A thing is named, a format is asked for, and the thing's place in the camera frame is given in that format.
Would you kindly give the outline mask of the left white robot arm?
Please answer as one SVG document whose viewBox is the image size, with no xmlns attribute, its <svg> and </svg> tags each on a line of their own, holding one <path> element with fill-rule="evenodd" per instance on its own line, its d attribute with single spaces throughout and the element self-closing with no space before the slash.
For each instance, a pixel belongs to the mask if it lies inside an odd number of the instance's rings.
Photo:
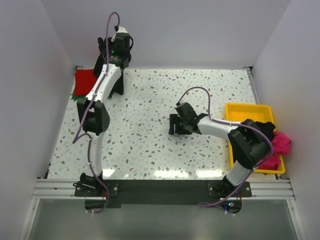
<svg viewBox="0 0 320 240">
<path fill-rule="evenodd" d="M 99 56 L 93 75 L 96 83 L 86 95 L 77 101 L 80 128 L 89 136 L 88 162 L 80 180 L 74 185 L 78 191 L 100 195 L 106 190 L 103 180 L 102 145 L 104 135 L 110 125 L 110 116 L 105 106 L 110 94 L 124 93 L 124 69 L 132 59 L 133 38 L 124 28 L 119 28 L 114 36 L 98 38 Z"/>
</svg>

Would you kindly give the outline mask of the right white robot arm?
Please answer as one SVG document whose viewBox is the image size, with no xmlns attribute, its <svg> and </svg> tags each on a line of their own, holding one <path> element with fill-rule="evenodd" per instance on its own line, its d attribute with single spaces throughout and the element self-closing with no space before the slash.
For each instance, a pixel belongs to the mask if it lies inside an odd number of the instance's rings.
<svg viewBox="0 0 320 240">
<path fill-rule="evenodd" d="M 231 194 L 242 185 L 261 161 L 273 154 L 272 140 L 275 125 L 246 119 L 243 122 L 213 119 L 207 113 L 197 114 L 187 103 L 179 103 L 176 114 L 169 115 L 170 135 L 210 135 L 226 140 L 231 145 L 235 160 L 230 172 L 216 188 L 222 196 Z"/>
</svg>

